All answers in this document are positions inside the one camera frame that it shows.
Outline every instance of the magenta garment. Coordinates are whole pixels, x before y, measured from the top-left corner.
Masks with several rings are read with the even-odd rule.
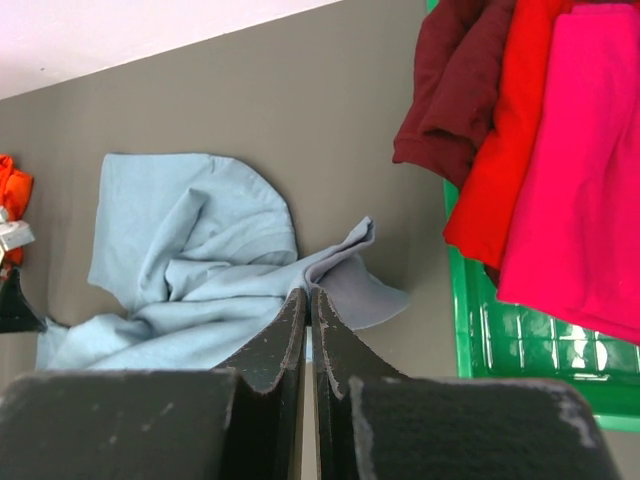
[[[637,7],[558,18],[498,299],[640,345],[639,50]]]

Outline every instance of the orange object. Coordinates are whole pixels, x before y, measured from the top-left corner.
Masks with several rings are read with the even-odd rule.
[[[9,212],[9,221],[20,220],[31,198],[33,176],[18,170],[13,165],[13,158],[0,155],[0,206]],[[11,265],[22,263],[22,248],[7,252],[5,262]]]
[[[542,113],[555,19],[571,0],[519,0],[505,46],[495,130],[474,160],[444,231],[465,257],[499,269]]]

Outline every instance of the green plastic basket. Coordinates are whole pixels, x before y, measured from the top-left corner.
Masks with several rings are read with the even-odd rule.
[[[458,200],[445,182],[447,215]],[[449,248],[458,374],[547,377],[574,386],[603,428],[640,432],[640,348],[501,303],[478,262]]]

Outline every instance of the maroon cloth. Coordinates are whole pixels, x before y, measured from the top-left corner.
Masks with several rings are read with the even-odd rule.
[[[416,47],[413,104],[394,163],[428,168],[461,188],[492,126],[516,0],[440,0]]]

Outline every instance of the folded cloth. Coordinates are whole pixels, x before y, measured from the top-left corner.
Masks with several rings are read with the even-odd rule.
[[[441,0],[422,23],[413,104],[394,163],[428,168],[458,188],[492,125],[515,0]]]
[[[444,231],[465,257],[500,269],[520,187],[540,122],[555,19],[572,0],[518,0],[504,51],[495,130],[473,169]]]
[[[337,298],[364,328],[403,310],[407,295],[364,269],[365,218],[340,245],[297,261],[284,200],[256,172],[206,154],[107,155],[89,282],[131,312],[66,328],[49,321],[39,368],[209,369],[275,319],[295,287],[348,279]]]
[[[32,188],[33,177],[15,168],[9,155],[0,155],[0,205],[9,213],[9,221],[22,218],[29,205]],[[22,248],[13,249],[4,257],[11,265],[22,264],[22,258]]]
[[[498,298],[640,345],[640,12],[556,23]]]

